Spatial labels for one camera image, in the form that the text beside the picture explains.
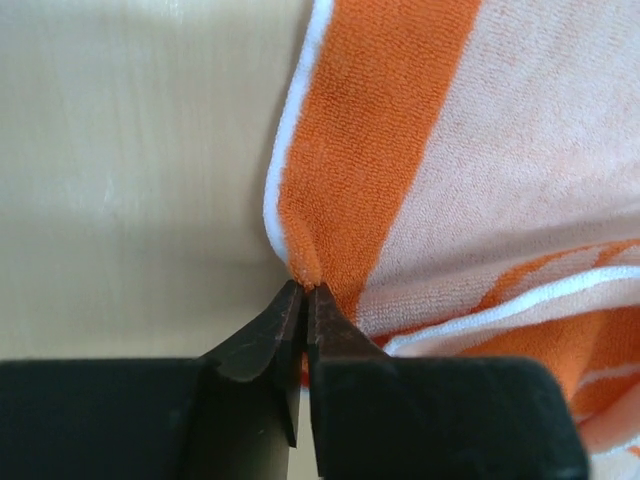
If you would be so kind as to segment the orange Doraemon towel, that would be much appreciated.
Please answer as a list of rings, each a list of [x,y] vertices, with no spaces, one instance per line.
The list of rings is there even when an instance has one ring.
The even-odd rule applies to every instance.
[[[532,357],[638,477],[637,2],[315,2],[263,217],[386,352]]]

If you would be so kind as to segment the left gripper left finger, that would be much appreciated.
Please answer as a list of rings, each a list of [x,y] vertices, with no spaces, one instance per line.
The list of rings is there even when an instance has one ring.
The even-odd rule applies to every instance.
[[[284,479],[297,444],[303,289],[288,281],[203,356],[184,447],[187,479]]]

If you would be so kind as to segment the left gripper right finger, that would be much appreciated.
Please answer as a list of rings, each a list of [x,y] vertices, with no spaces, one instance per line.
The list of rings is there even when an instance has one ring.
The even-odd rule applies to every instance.
[[[398,479],[399,399],[390,357],[343,315],[325,284],[309,293],[312,431],[325,479]]]

